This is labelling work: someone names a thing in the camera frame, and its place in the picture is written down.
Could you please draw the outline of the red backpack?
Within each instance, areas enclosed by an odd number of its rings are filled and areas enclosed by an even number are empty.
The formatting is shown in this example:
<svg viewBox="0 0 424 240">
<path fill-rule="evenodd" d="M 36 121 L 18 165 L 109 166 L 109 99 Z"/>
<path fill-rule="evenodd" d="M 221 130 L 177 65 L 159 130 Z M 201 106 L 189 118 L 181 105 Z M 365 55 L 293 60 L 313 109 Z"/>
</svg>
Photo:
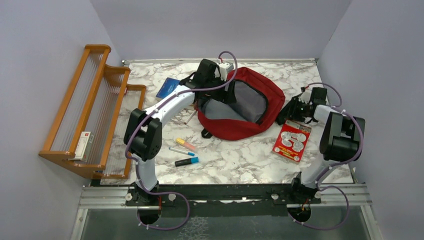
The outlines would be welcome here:
<svg viewBox="0 0 424 240">
<path fill-rule="evenodd" d="M 266 131 L 277 121 L 285 95 L 272 80 L 241 67 L 228 88 L 229 98 L 202 96 L 196 103 L 201 136 L 238 141 Z"/>
</svg>

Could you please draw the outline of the blue paperback book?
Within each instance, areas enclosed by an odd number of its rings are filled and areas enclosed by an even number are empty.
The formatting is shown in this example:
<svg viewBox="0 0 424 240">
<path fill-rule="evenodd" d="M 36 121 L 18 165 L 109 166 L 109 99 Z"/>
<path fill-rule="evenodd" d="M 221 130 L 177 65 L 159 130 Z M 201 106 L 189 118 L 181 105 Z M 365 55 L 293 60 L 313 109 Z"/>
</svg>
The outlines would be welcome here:
<svg viewBox="0 0 424 240">
<path fill-rule="evenodd" d="M 167 77 L 155 95 L 155 98 L 160 101 L 170 95 L 179 85 L 180 80 Z"/>
</svg>

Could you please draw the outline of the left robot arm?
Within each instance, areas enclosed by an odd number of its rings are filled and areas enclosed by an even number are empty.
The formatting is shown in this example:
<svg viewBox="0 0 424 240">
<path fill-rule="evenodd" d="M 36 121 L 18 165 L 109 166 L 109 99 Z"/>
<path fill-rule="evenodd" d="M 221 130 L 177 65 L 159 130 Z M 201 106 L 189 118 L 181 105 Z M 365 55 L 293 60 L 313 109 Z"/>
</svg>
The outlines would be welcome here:
<svg viewBox="0 0 424 240">
<path fill-rule="evenodd" d="M 179 81 L 175 90 L 155 105 L 134 109 L 124 134 L 124 155 L 135 162 L 135 184 L 140 189 L 138 199 L 144 205 L 157 200 L 158 185 L 155 157 L 162 147 L 163 127 L 182 109 L 201 97 L 224 102 L 229 98 L 230 85 L 238 73 L 238 62 L 217 63 L 202 59 L 195 72 Z"/>
</svg>

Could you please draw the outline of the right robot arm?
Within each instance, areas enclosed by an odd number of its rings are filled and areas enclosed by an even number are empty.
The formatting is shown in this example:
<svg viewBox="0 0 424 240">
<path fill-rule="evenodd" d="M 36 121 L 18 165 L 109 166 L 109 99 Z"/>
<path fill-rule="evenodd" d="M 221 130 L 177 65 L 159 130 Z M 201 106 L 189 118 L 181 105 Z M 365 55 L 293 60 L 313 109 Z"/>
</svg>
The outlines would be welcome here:
<svg viewBox="0 0 424 240">
<path fill-rule="evenodd" d="M 302 87 L 301 93 L 292 97 L 276 118 L 280 126 L 289 121 L 324 124 L 319 142 L 320 157 L 293 178 L 288 190 L 289 199 L 300 204 L 315 197 L 322 181 L 336 167 L 361 156 L 366 121 L 328 105 L 327 89 L 310 85 Z"/>
</svg>

